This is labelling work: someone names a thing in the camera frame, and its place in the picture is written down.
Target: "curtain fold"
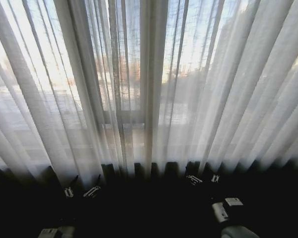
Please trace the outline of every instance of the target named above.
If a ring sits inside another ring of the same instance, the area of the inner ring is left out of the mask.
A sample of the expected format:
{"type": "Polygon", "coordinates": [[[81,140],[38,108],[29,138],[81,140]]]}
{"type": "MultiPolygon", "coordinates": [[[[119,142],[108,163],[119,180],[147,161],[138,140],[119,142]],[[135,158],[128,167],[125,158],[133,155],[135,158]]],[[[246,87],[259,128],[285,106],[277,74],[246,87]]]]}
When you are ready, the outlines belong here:
{"type": "Polygon", "coordinates": [[[298,0],[0,0],[0,170],[168,162],[298,169],[298,0]]]}

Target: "white curtain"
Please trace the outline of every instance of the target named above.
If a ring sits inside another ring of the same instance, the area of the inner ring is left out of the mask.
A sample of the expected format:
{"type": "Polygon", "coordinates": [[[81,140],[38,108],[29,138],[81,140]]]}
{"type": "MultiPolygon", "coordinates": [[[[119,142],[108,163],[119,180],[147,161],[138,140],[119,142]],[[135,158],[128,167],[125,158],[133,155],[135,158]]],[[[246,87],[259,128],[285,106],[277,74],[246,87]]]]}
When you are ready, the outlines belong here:
{"type": "Polygon", "coordinates": [[[298,0],[0,0],[0,170],[190,161],[298,168],[298,0]]]}

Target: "dark floor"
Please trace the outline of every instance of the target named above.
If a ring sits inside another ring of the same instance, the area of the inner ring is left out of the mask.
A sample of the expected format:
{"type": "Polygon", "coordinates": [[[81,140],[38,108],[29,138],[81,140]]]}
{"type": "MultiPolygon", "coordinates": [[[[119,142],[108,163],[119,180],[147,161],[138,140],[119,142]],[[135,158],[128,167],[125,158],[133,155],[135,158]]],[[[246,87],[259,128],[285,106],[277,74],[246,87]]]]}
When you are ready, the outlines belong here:
{"type": "Polygon", "coordinates": [[[75,225],[77,237],[220,237],[211,204],[232,196],[245,205],[242,225],[261,238],[298,237],[298,171],[288,166],[221,175],[219,183],[209,182],[212,176],[206,171],[200,187],[189,186],[173,172],[150,181],[111,178],[95,199],[65,199],[55,181],[46,188],[25,189],[2,179],[0,237],[35,238],[42,228],[61,225],[75,225]]]}

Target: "sheer curtain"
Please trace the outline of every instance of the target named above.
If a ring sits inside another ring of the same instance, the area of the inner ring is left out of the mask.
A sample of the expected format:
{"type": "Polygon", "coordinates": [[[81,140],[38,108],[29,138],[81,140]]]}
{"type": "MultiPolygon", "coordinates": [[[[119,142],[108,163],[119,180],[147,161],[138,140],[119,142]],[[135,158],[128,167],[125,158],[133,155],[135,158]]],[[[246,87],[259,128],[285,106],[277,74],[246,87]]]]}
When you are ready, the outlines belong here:
{"type": "Polygon", "coordinates": [[[298,168],[298,0],[0,0],[0,170],[190,161],[298,168]]]}

